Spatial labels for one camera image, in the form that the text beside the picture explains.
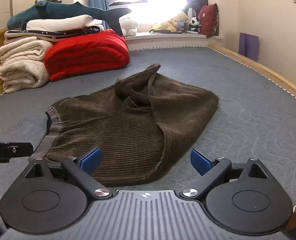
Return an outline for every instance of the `yellow plush toy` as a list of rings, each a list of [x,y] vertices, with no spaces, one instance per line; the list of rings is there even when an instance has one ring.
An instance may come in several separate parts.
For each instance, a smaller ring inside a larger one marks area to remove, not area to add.
[[[183,12],[180,11],[175,16],[172,17],[172,23],[173,26],[176,27],[176,29],[180,30],[184,26],[185,23],[188,22],[188,16]]]
[[[158,31],[158,30],[161,30],[160,24],[155,23],[154,25],[150,26],[150,31]]]
[[[169,21],[161,22],[160,26],[161,26],[162,30],[169,30],[171,32],[176,32],[177,31],[176,27],[173,24],[171,24]]]

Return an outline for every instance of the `panda plush toy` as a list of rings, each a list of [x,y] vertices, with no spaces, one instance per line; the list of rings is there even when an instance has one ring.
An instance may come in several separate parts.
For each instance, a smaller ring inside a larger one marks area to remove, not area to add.
[[[200,33],[201,24],[197,17],[192,17],[189,21],[189,31]]]

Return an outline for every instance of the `ribbed plastic surface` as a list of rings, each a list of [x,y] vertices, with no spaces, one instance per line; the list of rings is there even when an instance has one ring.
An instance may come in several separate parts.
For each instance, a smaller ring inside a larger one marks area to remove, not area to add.
[[[78,223],[46,236],[13,229],[0,240],[286,240],[270,236],[241,236],[214,224],[196,201],[178,198],[174,191],[120,190],[116,197],[94,202]]]

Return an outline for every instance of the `gray mattress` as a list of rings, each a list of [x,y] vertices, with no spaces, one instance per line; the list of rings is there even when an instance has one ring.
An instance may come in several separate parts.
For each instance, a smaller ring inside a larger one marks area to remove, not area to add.
[[[0,97],[0,141],[28,141],[46,131],[45,110],[64,97],[89,94],[161,63],[159,73],[213,91],[220,107],[195,143],[212,157],[244,163],[258,157],[296,203],[296,99],[259,73],[210,48],[134,50],[128,67],[48,83]],[[27,165],[27,158],[0,164],[0,198]],[[187,152],[160,180],[134,187],[180,190],[198,179]],[[4,229],[1,217],[0,228]]]

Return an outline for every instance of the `cream fleece blanket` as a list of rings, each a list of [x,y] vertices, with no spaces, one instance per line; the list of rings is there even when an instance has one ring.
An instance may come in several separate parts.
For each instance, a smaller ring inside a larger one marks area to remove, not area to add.
[[[43,59],[52,47],[37,37],[24,38],[0,47],[0,79],[5,93],[36,88],[49,80]]]
[[[4,65],[0,71],[5,93],[25,88],[37,88],[49,81],[49,74],[43,61],[23,59]]]

